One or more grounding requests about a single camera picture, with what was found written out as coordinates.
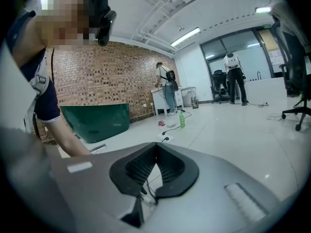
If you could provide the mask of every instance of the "white shoe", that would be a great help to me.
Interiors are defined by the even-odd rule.
[[[169,112],[167,115],[168,115],[168,116],[174,116],[174,115],[176,115],[176,114],[177,114],[177,112],[176,112],[176,111],[174,111],[174,112],[172,112],[172,113],[171,113],[171,112]]]

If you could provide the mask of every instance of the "person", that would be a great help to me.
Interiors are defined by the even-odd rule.
[[[230,104],[235,104],[235,81],[237,81],[241,90],[242,106],[246,106],[247,99],[244,87],[244,74],[241,70],[241,62],[238,56],[234,53],[228,53],[224,58],[224,65],[229,76]]]
[[[155,74],[157,75],[157,87],[162,86],[164,90],[165,101],[170,108],[168,116],[173,116],[177,114],[177,104],[175,100],[175,91],[171,82],[168,82],[166,78],[166,73],[170,71],[168,67],[165,67],[162,62],[158,62],[156,65]]]
[[[31,132],[35,112],[38,120],[69,156],[88,155],[90,151],[61,119],[55,87],[48,75],[45,78],[37,74],[47,74],[43,60],[46,47],[88,44],[89,33],[101,32],[101,20],[109,12],[114,11],[110,10],[108,0],[54,0],[53,9],[46,15],[26,11],[19,16],[6,36],[7,47],[16,65],[34,90],[40,90],[33,102],[34,110],[28,114],[29,117],[25,116],[25,131]]]

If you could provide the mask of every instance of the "plastic bottle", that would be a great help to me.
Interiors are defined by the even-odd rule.
[[[184,128],[185,127],[185,117],[184,117],[184,113],[182,111],[179,114],[179,122],[180,122],[180,128]]]

